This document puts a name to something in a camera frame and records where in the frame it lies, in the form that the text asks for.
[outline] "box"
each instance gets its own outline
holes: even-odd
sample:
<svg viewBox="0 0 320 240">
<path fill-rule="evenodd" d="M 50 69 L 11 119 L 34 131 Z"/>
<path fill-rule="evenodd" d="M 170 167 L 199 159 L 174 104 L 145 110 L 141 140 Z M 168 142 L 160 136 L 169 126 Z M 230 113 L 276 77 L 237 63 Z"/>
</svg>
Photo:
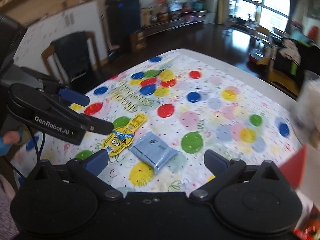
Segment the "box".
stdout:
<svg viewBox="0 0 320 240">
<path fill-rule="evenodd" d="M 144 33 L 141 30 L 130 34 L 131 52 L 138 52 L 146 47 Z"/>
</svg>

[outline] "snack packet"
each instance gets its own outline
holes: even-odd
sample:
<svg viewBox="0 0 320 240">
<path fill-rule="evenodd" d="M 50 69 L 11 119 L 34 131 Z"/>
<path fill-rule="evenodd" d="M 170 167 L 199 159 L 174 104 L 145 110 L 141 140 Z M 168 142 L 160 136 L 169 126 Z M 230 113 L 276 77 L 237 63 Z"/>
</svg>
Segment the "snack packet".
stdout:
<svg viewBox="0 0 320 240">
<path fill-rule="evenodd" d="M 154 168 L 155 174 L 179 151 L 169 147 L 153 132 L 148 132 L 135 141 L 129 150 L 140 160 Z"/>
</svg>

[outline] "red object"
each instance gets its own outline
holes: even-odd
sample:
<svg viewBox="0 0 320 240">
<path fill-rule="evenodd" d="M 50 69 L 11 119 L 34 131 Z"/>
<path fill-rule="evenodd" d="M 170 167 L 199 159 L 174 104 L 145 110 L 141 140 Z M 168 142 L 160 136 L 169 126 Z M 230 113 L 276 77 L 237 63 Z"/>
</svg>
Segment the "red object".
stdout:
<svg viewBox="0 0 320 240">
<path fill-rule="evenodd" d="M 313 237 L 310 236 L 309 234 L 305 234 L 303 231 L 299 229 L 295 229 L 293 233 L 299 237 L 301 240 L 313 240 Z"/>
<path fill-rule="evenodd" d="M 189 73 L 189 76 L 193 79 L 198 79 L 201 78 L 202 75 L 200 71 L 194 70 Z"/>
<path fill-rule="evenodd" d="M 174 113 L 174 106 L 171 104 L 159 106 L 157 112 L 162 118 L 170 117 Z"/>
<path fill-rule="evenodd" d="M 101 108 L 102 108 L 102 103 L 94 103 L 94 104 L 92 104 L 92 105 L 89 105 L 89 106 L 85 109 L 84 113 L 85 113 L 86 115 L 93 115 L 93 114 L 99 112 L 99 111 L 101 110 Z"/>
<path fill-rule="evenodd" d="M 308 34 L 308 38 L 315 41 L 318 36 L 318 32 L 319 32 L 319 28 L 317 26 L 311 27 L 309 34 Z"/>
<path fill-rule="evenodd" d="M 109 80 L 111 79 L 116 79 L 118 77 L 118 75 L 113 76 L 112 78 L 109 78 Z"/>
<path fill-rule="evenodd" d="M 169 80 L 167 82 L 161 81 L 160 84 L 165 88 L 170 88 L 170 87 L 173 87 L 176 83 L 177 83 L 176 80 L 172 79 L 172 80 Z"/>
<path fill-rule="evenodd" d="M 144 86 L 147 86 L 147 85 L 153 85 L 153 84 L 155 84 L 156 82 L 157 82 L 157 78 L 149 78 L 149 79 L 146 79 L 146 80 L 142 81 L 142 82 L 140 83 L 140 85 L 141 85 L 142 87 L 144 87 Z"/>
<path fill-rule="evenodd" d="M 306 163 L 306 150 L 307 145 L 305 144 L 279 168 L 293 189 L 297 189 L 302 181 L 304 165 Z"/>
</svg>

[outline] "polka dot tablecloth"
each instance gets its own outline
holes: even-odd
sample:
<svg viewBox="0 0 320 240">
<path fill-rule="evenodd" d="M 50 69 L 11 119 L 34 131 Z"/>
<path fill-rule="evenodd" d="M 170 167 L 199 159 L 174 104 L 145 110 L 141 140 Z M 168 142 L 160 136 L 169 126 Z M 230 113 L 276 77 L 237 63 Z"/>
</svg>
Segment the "polka dot tablecloth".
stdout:
<svg viewBox="0 0 320 240">
<path fill-rule="evenodd" d="M 109 157 L 99 175 L 123 193 L 128 191 L 185 191 L 205 184 L 214 176 L 204 166 L 204 152 L 212 149 L 227 159 L 247 164 L 273 160 L 285 162 L 300 144 L 289 122 L 289 113 L 250 86 L 217 70 L 215 66 L 169 51 L 143 62 L 87 93 L 90 105 L 73 105 L 85 113 L 126 126 L 137 113 L 148 120 L 134 139 L 148 131 L 179 153 L 157 175 L 128 149 Z M 63 164 L 87 158 L 102 147 L 104 135 L 87 132 L 75 146 L 47 136 L 42 158 Z M 38 146 L 41 133 L 36 135 Z M 33 142 L 16 154 L 12 164 L 28 175 L 36 163 Z"/>
</svg>

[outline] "blue gripper pad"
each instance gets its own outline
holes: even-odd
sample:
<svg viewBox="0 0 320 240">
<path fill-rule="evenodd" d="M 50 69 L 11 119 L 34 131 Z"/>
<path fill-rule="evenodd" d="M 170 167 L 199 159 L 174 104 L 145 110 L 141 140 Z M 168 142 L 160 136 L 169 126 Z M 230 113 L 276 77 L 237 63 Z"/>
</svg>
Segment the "blue gripper pad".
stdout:
<svg viewBox="0 0 320 240">
<path fill-rule="evenodd" d="M 204 153 L 204 165 L 212 174 L 218 176 L 230 166 L 230 161 L 213 150 L 206 150 Z"/>
<path fill-rule="evenodd" d="M 69 88 L 63 88 L 59 90 L 59 95 L 69 102 L 78 104 L 80 106 L 87 106 L 90 103 L 90 98 L 80 94 L 74 90 L 71 90 Z"/>
<path fill-rule="evenodd" d="M 109 154 L 106 150 L 100 150 L 84 160 L 84 168 L 93 175 L 98 176 L 108 165 Z"/>
</svg>

